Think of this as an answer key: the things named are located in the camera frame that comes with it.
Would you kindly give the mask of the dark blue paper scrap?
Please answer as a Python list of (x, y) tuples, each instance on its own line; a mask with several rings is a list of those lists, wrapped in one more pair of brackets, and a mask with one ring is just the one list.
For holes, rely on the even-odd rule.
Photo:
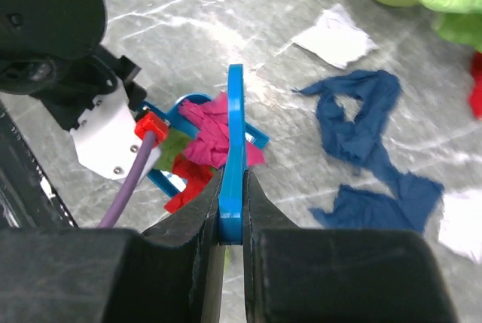
[[(293, 91), (319, 96), (316, 118), (322, 147), (328, 155), (367, 169), (385, 183), (401, 177), (382, 143), (389, 113), (401, 92), (396, 76), (384, 70), (358, 70)], [(337, 104), (337, 96), (348, 96), (361, 103), (353, 120), (346, 118), (344, 108)]]
[(330, 212), (311, 209), (327, 228), (412, 230), (422, 234), (444, 186), (426, 177), (406, 173), (388, 183), (394, 197), (342, 184)]

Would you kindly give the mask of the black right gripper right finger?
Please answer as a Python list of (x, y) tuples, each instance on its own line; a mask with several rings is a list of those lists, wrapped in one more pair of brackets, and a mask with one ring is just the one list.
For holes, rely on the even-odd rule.
[(403, 230), (308, 229), (243, 182), (249, 322), (455, 322), (426, 241)]

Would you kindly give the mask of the green paper scrap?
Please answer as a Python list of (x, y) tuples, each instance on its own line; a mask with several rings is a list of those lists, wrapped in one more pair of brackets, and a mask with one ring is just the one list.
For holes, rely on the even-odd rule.
[(170, 129), (166, 140), (161, 144), (161, 156), (154, 164), (153, 169), (171, 172), (178, 154), (183, 152), (192, 138), (180, 130)]

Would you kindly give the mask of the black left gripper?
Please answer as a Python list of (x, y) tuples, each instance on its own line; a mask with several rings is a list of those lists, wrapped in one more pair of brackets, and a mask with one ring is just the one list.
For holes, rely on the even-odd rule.
[(118, 90), (137, 109), (140, 68), (102, 46), (106, 26), (105, 0), (1, 0), (1, 91), (41, 101), (66, 131)]

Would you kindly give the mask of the blue hand brush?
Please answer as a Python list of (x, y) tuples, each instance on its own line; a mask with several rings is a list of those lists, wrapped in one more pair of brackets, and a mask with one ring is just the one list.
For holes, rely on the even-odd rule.
[(247, 170), (243, 66), (229, 66), (227, 75), (229, 148), (218, 196), (218, 233), (222, 245), (243, 240), (243, 181)]

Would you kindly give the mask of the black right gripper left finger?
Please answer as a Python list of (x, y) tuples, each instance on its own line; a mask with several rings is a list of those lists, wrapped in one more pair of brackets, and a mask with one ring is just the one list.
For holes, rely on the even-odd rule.
[(3, 322), (217, 322), (224, 249), (222, 173), (143, 233), (7, 229), (1, 233)]

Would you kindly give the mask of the small red paper scrap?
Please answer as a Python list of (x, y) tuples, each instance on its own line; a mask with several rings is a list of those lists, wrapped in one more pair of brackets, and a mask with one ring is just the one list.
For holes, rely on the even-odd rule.
[(197, 165), (178, 154), (172, 166), (172, 172), (186, 180), (186, 187), (177, 193), (165, 206), (165, 210), (173, 214), (197, 197), (214, 175), (215, 169), (207, 165)]

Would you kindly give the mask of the pink paper scrap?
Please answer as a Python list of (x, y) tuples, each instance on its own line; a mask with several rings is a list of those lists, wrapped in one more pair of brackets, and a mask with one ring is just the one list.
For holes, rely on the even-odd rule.
[(221, 92), (202, 104), (186, 99), (178, 112), (199, 130), (184, 149), (184, 156), (197, 165), (222, 167), (229, 151), (227, 94)]

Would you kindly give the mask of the blue dustpan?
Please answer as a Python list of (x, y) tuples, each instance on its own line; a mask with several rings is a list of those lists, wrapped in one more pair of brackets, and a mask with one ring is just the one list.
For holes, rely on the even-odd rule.
[(187, 95), (167, 113), (145, 102), (136, 116), (135, 134), (143, 139), (149, 130), (155, 131), (162, 151), (148, 177), (170, 197), (164, 208), (173, 213), (196, 197), (227, 161), (227, 94), (214, 99)]

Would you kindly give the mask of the white paper scrap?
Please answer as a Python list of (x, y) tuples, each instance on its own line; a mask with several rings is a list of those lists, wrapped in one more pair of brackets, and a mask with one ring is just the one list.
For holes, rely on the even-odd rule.
[(481, 190), (444, 195), (438, 241), (452, 252), (481, 264)]
[(324, 10), (313, 26), (294, 36), (291, 41), (341, 70), (378, 48), (340, 4)]

